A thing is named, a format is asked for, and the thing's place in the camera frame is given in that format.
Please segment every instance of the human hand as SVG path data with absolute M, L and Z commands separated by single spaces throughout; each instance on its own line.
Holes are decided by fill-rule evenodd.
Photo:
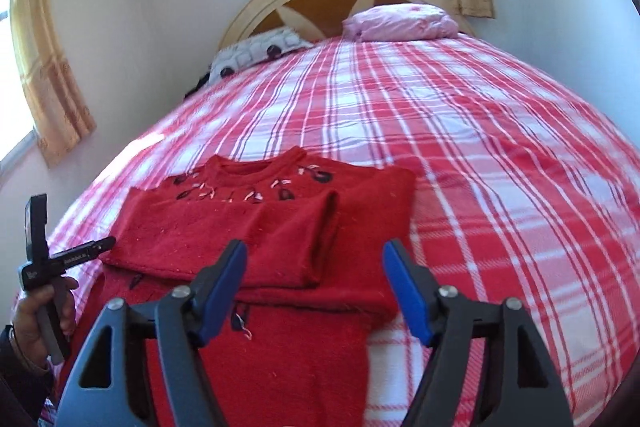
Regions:
M 60 329 L 65 335 L 71 335 L 76 329 L 76 304 L 71 290 L 78 288 L 78 281 L 72 277 L 63 277 L 67 292 L 66 301 L 60 314 Z M 36 311 L 47 304 L 54 295 L 53 286 L 48 284 L 27 293 L 20 299 L 14 320 L 14 337 L 18 349 L 24 357 L 38 367 L 46 367 L 49 356 L 47 347 L 40 334 Z

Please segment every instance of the sleeve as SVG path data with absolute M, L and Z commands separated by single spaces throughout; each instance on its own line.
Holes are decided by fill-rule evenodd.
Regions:
M 10 330 L 11 326 L 7 326 L 0 333 L 0 378 L 24 411 L 36 422 L 51 393 L 54 377 L 50 371 L 44 375 L 35 375 L 24 367 L 11 345 Z

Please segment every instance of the plaid bedsheet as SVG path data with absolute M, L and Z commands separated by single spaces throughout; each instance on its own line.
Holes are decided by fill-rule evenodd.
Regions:
M 593 107 L 472 38 L 330 39 L 204 89 L 98 176 L 52 251 L 105 236 L 129 187 L 216 153 L 258 160 L 294 145 L 417 172 L 417 260 L 470 298 L 522 298 L 576 425 L 603 409 L 640 347 L 640 157 Z M 71 273 L 78 315 L 100 270 Z M 364 424 L 399 426 L 428 352 L 399 317 L 371 335 L 369 353 Z M 474 342 L 457 425 L 472 413 L 481 360 Z

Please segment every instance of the red sweater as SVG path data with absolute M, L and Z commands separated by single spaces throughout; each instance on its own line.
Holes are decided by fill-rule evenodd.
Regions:
M 405 169 L 357 167 L 295 147 L 260 162 L 214 156 L 158 188 L 132 189 L 74 353 L 109 299 L 157 299 L 242 239 L 249 257 L 239 314 L 252 339 L 229 322 L 201 350 L 231 427 L 359 427 L 366 338 L 397 313 L 382 247 L 393 237 L 409 244 L 414 184 Z M 158 360 L 149 366 L 161 423 L 171 425 Z

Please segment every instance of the blue gripper pad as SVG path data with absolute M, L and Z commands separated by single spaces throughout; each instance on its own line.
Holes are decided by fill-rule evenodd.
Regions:
M 229 243 L 214 268 L 219 268 L 220 263 L 222 263 L 220 275 L 215 281 L 202 311 L 202 327 L 198 332 L 198 338 L 203 346 L 206 346 L 211 339 L 220 333 L 234 297 L 240 288 L 240 282 L 246 270 L 246 246 L 244 243 L 235 240 Z
M 398 239 L 385 243 L 382 264 L 409 331 L 424 346 L 429 346 L 433 338 L 429 323 L 429 305 L 412 277 L 414 263 Z

